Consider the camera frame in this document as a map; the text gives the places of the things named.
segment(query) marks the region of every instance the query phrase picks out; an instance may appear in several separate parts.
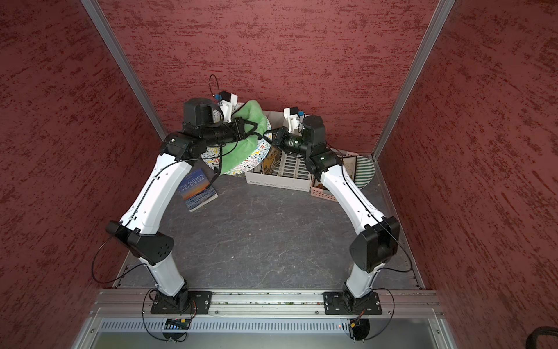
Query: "green towel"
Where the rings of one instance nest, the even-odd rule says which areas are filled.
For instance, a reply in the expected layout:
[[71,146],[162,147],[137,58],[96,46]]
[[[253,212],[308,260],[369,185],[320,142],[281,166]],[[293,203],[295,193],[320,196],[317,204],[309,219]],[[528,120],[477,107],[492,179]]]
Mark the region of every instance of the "green towel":
[[[234,114],[233,117],[241,117],[244,120],[258,123],[256,132],[263,135],[267,131],[267,118],[262,112],[262,107],[256,101],[248,101],[241,109]],[[246,132],[252,129],[252,125],[244,125]],[[227,144],[223,147],[223,154],[226,154],[234,148],[235,143]],[[234,169],[242,161],[246,160],[258,146],[258,136],[252,135],[247,139],[238,142],[236,148],[230,153],[223,156],[223,167],[221,173],[225,173]]]

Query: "green striped plate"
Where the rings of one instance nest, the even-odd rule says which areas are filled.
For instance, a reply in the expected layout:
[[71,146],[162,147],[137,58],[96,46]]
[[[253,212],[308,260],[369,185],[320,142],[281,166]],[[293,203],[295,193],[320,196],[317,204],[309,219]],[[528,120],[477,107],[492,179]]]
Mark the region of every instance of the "green striped plate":
[[372,161],[364,156],[357,158],[357,171],[354,176],[354,184],[359,189],[366,187],[374,177],[374,164]]

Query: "aluminum frame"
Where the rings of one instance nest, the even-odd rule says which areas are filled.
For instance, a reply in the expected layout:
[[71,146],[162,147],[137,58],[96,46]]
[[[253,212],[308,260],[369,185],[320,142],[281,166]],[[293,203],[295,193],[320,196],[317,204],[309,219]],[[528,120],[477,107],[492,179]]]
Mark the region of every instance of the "aluminum frame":
[[389,116],[386,120],[386,124],[384,125],[382,132],[380,133],[380,137],[374,146],[374,150],[372,151],[372,157],[375,160],[378,160],[380,153],[382,152],[383,148],[385,147],[387,140],[393,131],[393,128],[403,110],[413,87],[419,75],[422,71],[422,67],[426,62],[426,59],[430,55],[438,36],[440,35],[440,31],[446,22],[446,19],[451,11],[451,8],[454,5],[455,0],[440,0],[436,9],[434,10],[434,14],[432,15],[432,19],[430,20],[430,24],[422,37],[422,41],[418,47],[417,53],[415,58],[413,59],[413,63],[409,68],[409,72],[407,73],[407,77],[401,85],[401,90],[397,95],[397,98],[393,104],[393,108],[389,113]]
[[99,3],[97,2],[97,0],[81,0],[81,3],[85,7],[87,14],[93,21],[93,24],[95,24],[97,31],[99,31],[99,34],[103,38],[110,53],[114,57],[114,60],[120,67],[120,70],[122,71],[122,74],[124,74],[124,77],[128,81],[128,84],[130,84],[130,87],[136,94],[136,97],[143,107],[143,110],[147,114],[147,117],[149,118],[149,120],[151,120],[155,131],[157,131],[157,134],[159,135],[161,140],[164,140],[168,132],[161,122],[161,119],[159,119],[159,115],[157,114],[155,107],[151,103],[147,92],[143,88],[140,79],[132,68],[132,65],[126,57],[124,50],[122,50],[122,47],[120,46],[116,35],[112,31],[110,24],[108,23],[107,18],[103,13],[103,10],[99,6]]

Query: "vented panel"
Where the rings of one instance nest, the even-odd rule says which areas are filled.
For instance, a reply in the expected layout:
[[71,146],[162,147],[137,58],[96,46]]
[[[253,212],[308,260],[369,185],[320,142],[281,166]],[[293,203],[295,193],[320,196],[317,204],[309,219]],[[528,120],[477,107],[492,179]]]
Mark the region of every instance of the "vented panel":
[[281,154],[281,164],[277,174],[281,177],[310,180],[310,173],[306,169],[304,160],[285,153]]
[[[150,332],[183,332],[183,329],[163,329],[165,318],[146,319]],[[144,332],[142,319],[106,318],[101,332]],[[188,332],[195,333],[339,333],[348,331],[347,319],[211,319],[197,318]]]

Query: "black cable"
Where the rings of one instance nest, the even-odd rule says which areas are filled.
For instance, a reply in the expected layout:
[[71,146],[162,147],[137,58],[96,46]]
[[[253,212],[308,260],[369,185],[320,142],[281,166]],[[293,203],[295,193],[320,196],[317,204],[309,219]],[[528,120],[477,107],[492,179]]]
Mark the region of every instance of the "black cable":
[[209,93],[211,93],[211,95],[214,95],[213,91],[211,90],[211,77],[215,78],[215,83],[217,84],[217,93],[220,93],[221,90],[219,89],[219,80],[217,80],[217,77],[215,76],[215,74],[211,74],[209,76]]
[[378,337],[380,334],[382,334],[382,332],[384,332],[384,330],[389,326],[389,323],[391,323],[391,319],[393,319],[393,314],[395,313],[395,298],[393,297],[393,294],[391,293],[390,290],[388,290],[387,288],[378,288],[377,290],[386,290],[388,291],[389,295],[391,296],[391,301],[393,302],[393,309],[391,310],[391,316],[389,317],[389,320],[387,321],[386,325],[378,331],[378,333],[376,333],[375,335],[373,335],[372,337],[368,337],[363,339],[363,341],[369,341],[372,338],[376,338]]
[[213,178],[211,178],[211,181],[209,181],[209,184],[204,188],[204,190],[209,188],[213,184],[213,182],[215,182],[217,177],[221,175],[222,168],[223,168],[223,147],[219,147],[219,167],[217,169],[217,172],[213,175]]
[[97,259],[97,256],[99,255],[99,252],[101,251],[101,249],[104,247],[104,245],[107,244],[107,242],[110,241],[110,239],[112,239],[113,237],[111,236],[110,238],[108,238],[105,242],[103,242],[103,244],[99,247],[99,249],[97,250],[97,253],[95,254],[95,256],[93,257],[93,262],[91,263],[91,277],[93,278],[93,280],[95,280],[96,283],[99,284],[108,284],[108,283],[113,283],[116,280],[119,280],[121,278],[123,278],[127,273],[129,273],[130,271],[134,270],[135,268],[142,266],[142,265],[147,265],[145,263],[141,263],[136,265],[135,267],[131,268],[130,270],[126,271],[125,273],[123,273],[122,275],[120,275],[119,277],[117,277],[116,279],[113,280],[108,280],[108,281],[100,281],[95,277],[95,260]]
[[537,338],[539,336],[554,336],[558,337],[558,328],[550,326],[537,327],[525,341],[526,349],[537,349]]
[[[337,150],[336,148],[333,148],[333,147],[331,146],[331,144],[329,144],[329,143],[326,143],[326,144],[327,144],[330,148],[332,148],[333,150],[337,151],[337,153],[341,154],[341,152],[340,152],[339,150]],[[345,184],[349,187],[350,191],[353,192],[354,196],[360,201],[361,205],[362,205],[362,206],[364,207],[364,209],[368,212],[368,214],[370,214],[370,216],[371,216],[372,218],[374,218],[374,220],[375,220],[375,221],[376,221],[376,222],[377,222],[377,223],[378,223],[391,237],[392,237],[392,239],[395,240],[396,244],[403,250],[403,252],[405,252],[405,255],[406,255],[407,258],[409,259],[409,265],[410,265],[410,267],[409,267],[408,270],[397,270],[397,269],[392,269],[392,268],[388,268],[388,267],[382,267],[382,268],[378,269],[378,271],[381,270],[381,269],[393,270],[393,271],[396,271],[396,272],[409,272],[409,271],[412,271],[412,270],[413,270],[413,267],[412,267],[412,266],[413,266],[413,263],[412,263],[412,260],[411,260],[411,256],[409,256],[409,254],[407,253],[407,251],[403,248],[403,246],[401,246],[401,244],[399,243],[399,241],[397,241],[397,239],[395,238],[395,236],[393,236],[393,234],[391,234],[391,232],[390,232],[388,229],[386,229],[386,228],[380,223],[380,221],[379,221],[376,217],[374,217],[374,215],[372,214],[372,212],[370,212],[370,210],[368,209],[368,207],[362,202],[362,200],[360,199],[360,197],[358,197],[358,195],[354,192],[353,188],[351,188],[351,186],[350,186],[350,185],[348,184],[348,182],[347,182],[347,179],[345,178],[345,171],[344,171],[343,169],[344,169],[344,166],[341,166],[341,175],[343,175],[343,180],[345,181]]]
[[143,303],[142,303],[142,305],[141,305],[141,321],[143,322],[143,327],[145,328],[145,331],[147,331],[147,333],[148,333],[151,337],[155,338],[155,339],[158,340],[158,341],[164,341],[164,342],[173,342],[173,341],[174,341],[174,342],[178,342],[178,343],[184,342],[184,341],[186,340],[186,338],[188,338],[188,333],[187,333],[187,332],[184,332],[184,335],[185,335],[184,339],[181,340],[181,341],[178,341],[178,340],[172,340],[172,339],[166,339],[166,338],[155,337],[155,336],[154,336],[151,332],[149,332],[149,330],[147,329],[147,326],[145,325],[145,318],[143,317],[143,314],[144,314],[144,312],[145,312],[143,309],[145,308],[145,300],[147,299],[147,295],[149,295],[149,299],[153,300],[153,298],[151,298],[151,293],[152,293],[153,291],[156,291],[156,289],[149,289],[149,291],[147,291],[147,293],[145,294],[145,297],[143,297]]

